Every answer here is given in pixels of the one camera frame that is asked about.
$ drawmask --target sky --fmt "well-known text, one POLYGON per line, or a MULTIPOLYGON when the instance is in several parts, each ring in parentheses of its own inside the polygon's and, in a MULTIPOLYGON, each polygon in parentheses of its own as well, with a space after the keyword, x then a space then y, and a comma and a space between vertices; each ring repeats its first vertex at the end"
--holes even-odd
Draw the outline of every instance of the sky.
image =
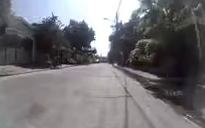
MULTIPOLYGON (((63 24, 70 19, 85 20, 96 32, 96 40, 91 43, 99 55, 106 56, 109 51, 110 27, 114 24, 119 0, 13 0, 13 12, 24 17, 28 22, 38 22, 42 18, 58 16, 63 24)), ((119 18, 127 22, 133 10, 139 7, 138 0, 123 0, 119 18)))

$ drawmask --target house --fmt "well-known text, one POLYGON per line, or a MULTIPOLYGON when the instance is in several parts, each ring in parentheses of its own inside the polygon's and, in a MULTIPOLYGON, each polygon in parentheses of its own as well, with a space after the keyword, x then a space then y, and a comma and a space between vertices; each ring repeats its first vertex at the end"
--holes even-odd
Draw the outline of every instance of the house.
POLYGON ((0 36, 0 65, 35 61, 34 47, 32 26, 22 17, 12 15, 0 36))

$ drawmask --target wall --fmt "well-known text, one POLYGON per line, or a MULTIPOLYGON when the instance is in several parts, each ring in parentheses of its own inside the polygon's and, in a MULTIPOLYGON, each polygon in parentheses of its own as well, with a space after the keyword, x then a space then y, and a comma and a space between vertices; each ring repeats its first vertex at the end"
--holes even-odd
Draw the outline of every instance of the wall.
POLYGON ((0 47, 0 65, 28 64, 31 55, 21 48, 0 47))

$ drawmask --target car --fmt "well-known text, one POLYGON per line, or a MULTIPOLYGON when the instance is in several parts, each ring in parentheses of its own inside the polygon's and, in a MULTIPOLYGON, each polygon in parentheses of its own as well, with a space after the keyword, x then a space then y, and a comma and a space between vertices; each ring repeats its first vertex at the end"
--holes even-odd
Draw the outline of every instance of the car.
POLYGON ((100 60, 99 59, 96 59, 96 61, 95 61, 96 63, 100 63, 100 60))

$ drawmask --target asphalt road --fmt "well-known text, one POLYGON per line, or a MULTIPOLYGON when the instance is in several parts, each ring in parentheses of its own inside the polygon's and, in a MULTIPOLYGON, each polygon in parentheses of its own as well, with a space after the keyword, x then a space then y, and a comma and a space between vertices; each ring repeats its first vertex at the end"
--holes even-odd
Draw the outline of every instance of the asphalt road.
POLYGON ((0 78, 0 128, 196 128, 108 64, 0 78))

